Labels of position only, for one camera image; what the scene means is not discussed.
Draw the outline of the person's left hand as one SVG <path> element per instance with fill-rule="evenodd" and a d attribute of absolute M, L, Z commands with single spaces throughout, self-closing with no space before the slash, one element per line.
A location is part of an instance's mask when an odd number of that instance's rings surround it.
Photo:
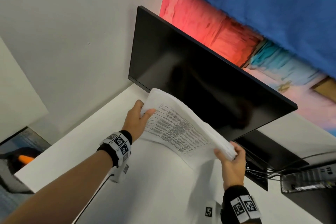
<path fill-rule="evenodd" d="M 134 106 L 128 111 L 122 130 L 127 131 L 132 136 L 134 143 L 144 132 L 146 124 L 141 122 L 141 109 L 144 103 L 137 100 Z"/>

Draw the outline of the person's right hand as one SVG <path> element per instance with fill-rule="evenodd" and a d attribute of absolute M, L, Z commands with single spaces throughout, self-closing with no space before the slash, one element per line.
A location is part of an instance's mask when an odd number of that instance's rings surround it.
<path fill-rule="evenodd" d="M 244 185 L 244 177 L 246 171 L 246 152 L 236 142 L 230 141 L 233 145 L 236 158 L 232 163 L 221 163 L 223 188 L 226 191 L 228 188 L 235 185 Z"/>

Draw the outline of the stack of printed paper sheets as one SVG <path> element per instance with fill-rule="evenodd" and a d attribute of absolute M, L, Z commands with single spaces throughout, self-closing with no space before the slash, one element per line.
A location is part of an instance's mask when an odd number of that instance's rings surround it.
<path fill-rule="evenodd" d="M 215 148 L 229 161 L 236 158 L 237 152 L 229 141 L 171 94 L 153 88 L 141 109 L 141 115 L 149 109 L 156 111 L 149 118 L 140 139 L 168 147 L 190 168 L 197 169 L 214 160 Z"/>

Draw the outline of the person's left forearm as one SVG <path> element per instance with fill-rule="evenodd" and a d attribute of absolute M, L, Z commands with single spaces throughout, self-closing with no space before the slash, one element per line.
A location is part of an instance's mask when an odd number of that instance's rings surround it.
<path fill-rule="evenodd" d="M 72 224 L 113 166 L 99 150 L 40 189 L 2 224 Z"/>

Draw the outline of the black wristband with marker tags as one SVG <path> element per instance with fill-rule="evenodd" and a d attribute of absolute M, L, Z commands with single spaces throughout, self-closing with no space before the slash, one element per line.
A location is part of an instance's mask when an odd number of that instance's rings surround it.
<path fill-rule="evenodd" d="M 262 224 L 257 205 L 242 185 L 225 190 L 220 218 L 222 224 Z"/>
<path fill-rule="evenodd" d="M 99 145 L 97 151 L 106 152 L 112 162 L 113 167 L 121 167 L 131 155 L 132 136 L 126 130 L 112 133 Z"/>

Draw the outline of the black monitor stand base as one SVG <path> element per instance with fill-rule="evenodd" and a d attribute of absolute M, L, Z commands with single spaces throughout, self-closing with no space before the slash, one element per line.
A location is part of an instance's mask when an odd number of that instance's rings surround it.
<path fill-rule="evenodd" d="M 246 177 L 268 191 L 268 181 L 297 171 L 309 163 L 258 130 L 235 140 L 246 152 Z"/>

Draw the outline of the black computer monitor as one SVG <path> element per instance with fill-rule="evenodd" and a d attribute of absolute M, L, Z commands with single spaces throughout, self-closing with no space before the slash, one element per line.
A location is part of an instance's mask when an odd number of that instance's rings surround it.
<path fill-rule="evenodd" d="M 128 79 L 173 95 L 232 141 L 298 109 L 144 6 L 138 6 Z"/>

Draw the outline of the black docking box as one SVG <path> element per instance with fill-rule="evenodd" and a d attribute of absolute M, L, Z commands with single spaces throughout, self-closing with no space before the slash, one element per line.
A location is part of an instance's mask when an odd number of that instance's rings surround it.
<path fill-rule="evenodd" d="M 282 193 L 336 188 L 336 161 L 303 168 L 280 177 Z"/>

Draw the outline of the orange object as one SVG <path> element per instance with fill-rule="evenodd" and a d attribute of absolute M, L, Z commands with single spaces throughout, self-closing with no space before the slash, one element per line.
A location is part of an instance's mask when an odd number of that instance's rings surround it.
<path fill-rule="evenodd" d="M 32 162 L 35 158 L 26 155 L 19 155 L 17 159 L 23 165 L 27 165 L 30 162 Z"/>

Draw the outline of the white partition panel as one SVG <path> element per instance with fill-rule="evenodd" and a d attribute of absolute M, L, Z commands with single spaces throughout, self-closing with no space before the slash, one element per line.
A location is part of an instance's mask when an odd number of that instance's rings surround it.
<path fill-rule="evenodd" d="M 48 110 L 0 37 L 0 143 Z"/>

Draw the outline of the black chair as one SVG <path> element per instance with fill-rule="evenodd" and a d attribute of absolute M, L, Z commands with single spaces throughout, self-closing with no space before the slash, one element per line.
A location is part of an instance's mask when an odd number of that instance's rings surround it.
<path fill-rule="evenodd" d="M 36 158 L 41 152 L 31 147 L 23 147 L 7 153 L 0 153 L 0 185 L 12 194 L 33 194 L 15 173 L 25 166 L 19 156 Z"/>

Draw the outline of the colourful wall painting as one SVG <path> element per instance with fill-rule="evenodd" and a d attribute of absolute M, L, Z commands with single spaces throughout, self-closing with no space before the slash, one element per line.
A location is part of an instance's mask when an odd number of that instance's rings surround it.
<path fill-rule="evenodd" d="M 296 113 L 336 137 L 330 77 L 203 0 L 162 0 L 159 16 L 298 105 Z"/>

